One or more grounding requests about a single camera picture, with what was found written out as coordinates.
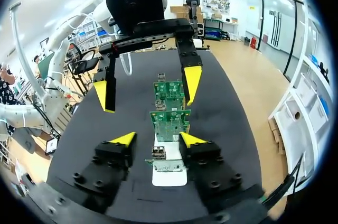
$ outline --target green circuit board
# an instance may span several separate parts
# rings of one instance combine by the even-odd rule
[[[184,110],[185,96],[181,81],[155,82],[155,99],[157,110]]]
[[[190,110],[150,112],[158,142],[177,142],[180,132],[189,133]]]

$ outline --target storage bin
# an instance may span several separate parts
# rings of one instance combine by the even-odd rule
[[[316,102],[308,115],[315,133],[317,133],[323,125],[328,122],[327,114],[318,95],[316,95]]]
[[[283,108],[280,111],[279,120],[284,129],[287,129],[294,122],[292,114],[286,105],[283,105]]]
[[[301,73],[301,80],[296,88],[296,93],[301,99],[304,107],[308,107],[317,94],[316,90],[312,87],[303,73]]]

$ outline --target black table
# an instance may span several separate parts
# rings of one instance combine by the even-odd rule
[[[231,82],[212,53],[199,51],[203,61],[200,85],[189,119],[190,134],[215,141],[233,169],[242,174],[243,186],[261,184],[255,139]],[[72,184],[72,174],[90,162],[94,148],[129,132],[137,132],[136,155],[128,180],[121,184],[106,214],[144,222],[189,220],[207,215],[193,182],[182,187],[152,185],[151,158],[154,129],[150,111],[155,110],[153,82],[158,73],[166,80],[181,78],[177,51],[133,53],[133,74],[127,76],[116,62],[117,99],[114,114],[102,111],[92,88],[69,122],[54,154],[48,180],[58,177]]]

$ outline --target person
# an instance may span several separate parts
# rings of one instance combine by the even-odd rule
[[[15,78],[9,70],[5,67],[0,69],[0,103],[6,105],[24,105],[20,101],[16,100],[10,85],[15,83]],[[39,137],[44,141],[50,140],[52,137],[43,132],[40,129],[35,128],[14,128],[13,126],[6,124],[8,134],[17,141],[25,150],[33,154],[41,156],[44,159],[50,160],[49,156],[46,156],[45,151],[35,142],[32,135]]]
[[[37,66],[40,62],[40,58],[38,55],[36,55],[33,59],[33,61],[35,62],[36,64],[36,67],[35,67],[35,76],[38,77],[38,78],[41,78],[41,74],[40,74],[40,70],[39,70],[39,67]]]

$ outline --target cable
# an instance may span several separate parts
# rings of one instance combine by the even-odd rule
[[[299,161],[298,161],[298,163],[296,165],[296,166],[298,166],[298,169],[297,169],[297,173],[296,173],[296,179],[295,179],[295,183],[294,183],[294,189],[293,189],[293,192],[292,192],[293,195],[295,195],[295,192],[296,192],[296,184],[297,184],[298,174],[299,174],[299,171],[301,169],[302,159],[303,159],[303,154],[299,158]]]
[[[132,58],[130,56],[130,52],[128,52],[128,60],[129,60],[129,71],[127,70],[127,66],[126,66],[126,62],[125,59],[123,57],[123,54],[120,54],[120,59],[121,59],[121,63],[122,63],[122,67],[126,73],[126,75],[130,76],[133,73],[133,65],[132,65]]]
[[[160,41],[160,42],[157,42],[157,43],[153,43],[153,44],[164,43],[164,42],[168,41],[168,39],[169,39],[169,38],[167,38],[167,39],[164,39],[163,41]]]
[[[52,133],[56,132],[61,137],[61,134],[57,130],[55,130],[51,121],[48,119],[47,115],[40,109],[40,107],[38,105],[36,105],[35,103],[32,103],[32,105],[40,113],[40,115],[43,117],[43,119],[46,121],[46,123],[52,128]]]

